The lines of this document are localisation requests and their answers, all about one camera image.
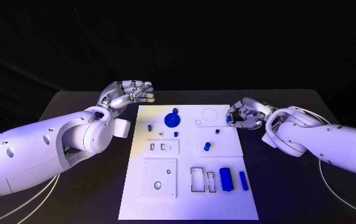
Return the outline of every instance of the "oval hole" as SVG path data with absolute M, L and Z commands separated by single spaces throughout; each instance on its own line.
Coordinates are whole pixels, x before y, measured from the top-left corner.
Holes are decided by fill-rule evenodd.
M 49 142 L 51 142 L 49 135 L 45 135 L 45 136 L 44 136 L 44 141 L 45 141 L 46 145 L 49 145 Z
M 9 148 L 9 149 L 6 150 L 6 154 L 8 154 L 8 156 L 9 156 L 10 158 L 13 158 L 13 148 Z
M 157 181 L 157 182 L 155 183 L 155 189 L 159 190 L 160 188 L 162 188 L 162 183 Z

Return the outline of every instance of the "rectangular hole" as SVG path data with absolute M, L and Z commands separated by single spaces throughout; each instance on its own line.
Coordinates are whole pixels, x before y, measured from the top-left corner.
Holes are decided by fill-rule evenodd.
M 205 192 L 205 174 L 201 167 L 191 168 L 192 174 L 192 192 Z
M 215 181 L 214 181 L 214 172 L 208 172 L 208 186 L 209 186 L 209 192 L 216 192 L 215 190 Z

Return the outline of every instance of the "robotic hand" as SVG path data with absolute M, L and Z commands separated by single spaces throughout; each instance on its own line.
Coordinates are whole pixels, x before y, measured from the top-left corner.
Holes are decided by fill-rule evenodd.
M 127 137 L 130 121 L 116 117 L 129 104 L 155 101 L 150 91 L 150 82 L 114 82 L 95 106 L 0 134 L 0 196 L 33 187 L 101 153 L 113 135 Z
M 237 110 L 244 121 L 234 121 L 232 113 Z M 277 109 L 248 97 L 228 110 L 227 122 L 234 127 L 258 129 L 264 121 L 263 141 L 267 144 L 296 157 L 310 150 L 322 161 L 356 173 L 355 128 L 332 125 L 322 116 L 303 108 L 290 106 Z

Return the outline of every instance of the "dark table surface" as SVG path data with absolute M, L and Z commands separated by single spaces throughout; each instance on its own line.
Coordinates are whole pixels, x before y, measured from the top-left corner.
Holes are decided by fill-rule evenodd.
M 300 106 L 338 124 L 319 94 L 310 89 L 156 91 L 155 94 L 156 102 L 140 105 L 232 105 L 241 98 L 251 97 L 280 108 L 291 105 Z M 82 111 L 97 103 L 98 95 L 100 92 L 57 93 L 41 120 Z M 137 104 L 130 105 L 120 116 L 121 119 L 131 121 L 129 137 L 126 139 L 114 137 L 107 150 L 61 174 L 52 195 L 23 223 L 130 222 L 118 221 L 117 218 L 137 109 Z M 336 198 L 323 183 L 317 158 L 310 152 L 306 152 L 300 158 L 287 155 L 263 142 L 263 134 L 263 128 L 260 130 L 240 129 L 244 159 L 260 216 L 258 223 L 356 222 L 356 210 Z M 336 193 L 356 205 L 356 174 L 325 163 L 323 172 Z M 46 183 L 0 197 L 0 216 L 22 205 L 45 185 Z M 18 223 L 32 212 L 45 196 L 46 193 L 12 216 L 0 220 L 0 223 Z M 175 223 L 178 221 L 150 222 Z

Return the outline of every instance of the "blue object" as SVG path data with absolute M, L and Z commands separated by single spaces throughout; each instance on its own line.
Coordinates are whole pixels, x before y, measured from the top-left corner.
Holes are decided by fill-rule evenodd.
M 232 173 L 228 167 L 221 168 L 221 185 L 222 190 L 229 192 L 234 191 L 234 183 L 232 183 Z
M 248 191 L 248 185 L 247 185 L 247 178 L 245 178 L 245 173 L 240 172 L 240 178 L 241 178 L 241 183 L 242 183 L 242 189 Z
M 173 112 L 165 117 L 165 124 L 167 127 L 176 127 L 180 124 L 179 110 L 175 108 Z
M 211 143 L 206 143 L 206 145 L 205 145 L 205 151 L 209 151 L 209 149 L 211 149 Z

